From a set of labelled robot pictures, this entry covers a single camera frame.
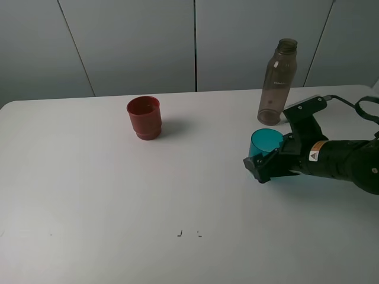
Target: bottle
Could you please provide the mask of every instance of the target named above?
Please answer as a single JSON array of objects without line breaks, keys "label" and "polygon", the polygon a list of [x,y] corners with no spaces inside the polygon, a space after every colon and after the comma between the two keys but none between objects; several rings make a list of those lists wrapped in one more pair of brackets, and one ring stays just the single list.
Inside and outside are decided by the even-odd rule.
[{"label": "bottle", "polygon": [[258,120],[265,125],[280,122],[280,113],[290,92],[291,83],[297,69],[297,41],[283,38],[268,62]]}]

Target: warning label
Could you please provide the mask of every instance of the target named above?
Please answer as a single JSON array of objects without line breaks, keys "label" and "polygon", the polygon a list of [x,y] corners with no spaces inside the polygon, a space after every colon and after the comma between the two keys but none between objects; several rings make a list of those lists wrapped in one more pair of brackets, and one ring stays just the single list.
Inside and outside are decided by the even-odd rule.
[{"label": "warning label", "polygon": [[313,145],[312,149],[310,149],[309,152],[309,160],[311,162],[317,162],[319,160],[320,150],[326,142],[327,141],[318,141],[315,145]]}]

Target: gray wall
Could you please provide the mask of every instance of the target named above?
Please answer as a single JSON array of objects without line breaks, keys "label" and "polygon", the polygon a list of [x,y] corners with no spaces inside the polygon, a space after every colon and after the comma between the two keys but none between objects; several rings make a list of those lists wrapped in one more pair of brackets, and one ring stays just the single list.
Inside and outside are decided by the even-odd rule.
[{"label": "gray wall", "polygon": [[0,108],[22,99],[92,95],[57,2],[2,0]]},{"label": "gray wall", "polygon": [[260,89],[281,38],[298,41],[303,86],[332,0],[197,0],[199,91]]},{"label": "gray wall", "polygon": [[60,0],[96,96],[195,91],[193,0]]},{"label": "gray wall", "polygon": [[379,78],[379,1],[337,0],[306,86],[373,86]]}]

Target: table surface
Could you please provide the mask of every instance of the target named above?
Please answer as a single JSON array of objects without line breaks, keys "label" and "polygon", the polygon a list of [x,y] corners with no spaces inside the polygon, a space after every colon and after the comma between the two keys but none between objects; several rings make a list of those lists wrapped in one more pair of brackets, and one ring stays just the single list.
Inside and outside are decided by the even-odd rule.
[{"label": "table surface", "polygon": [[[316,94],[375,93],[295,88],[288,104]],[[245,169],[260,95],[156,95],[154,141],[132,130],[135,96],[6,105],[0,283],[378,283],[379,196],[305,175],[261,185]],[[331,140],[378,130],[339,101],[315,117]]]}]

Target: bottle neck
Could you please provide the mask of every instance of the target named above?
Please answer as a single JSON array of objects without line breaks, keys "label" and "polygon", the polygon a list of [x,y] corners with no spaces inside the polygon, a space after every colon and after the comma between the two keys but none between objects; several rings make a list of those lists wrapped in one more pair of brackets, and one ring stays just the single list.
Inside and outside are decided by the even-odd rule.
[{"label": "bottle neck", "polygon": [[296,58],[297,51],[291,54],[282,54],[278,49],[275,49],[274,57],[277,60],[293,60]]}]

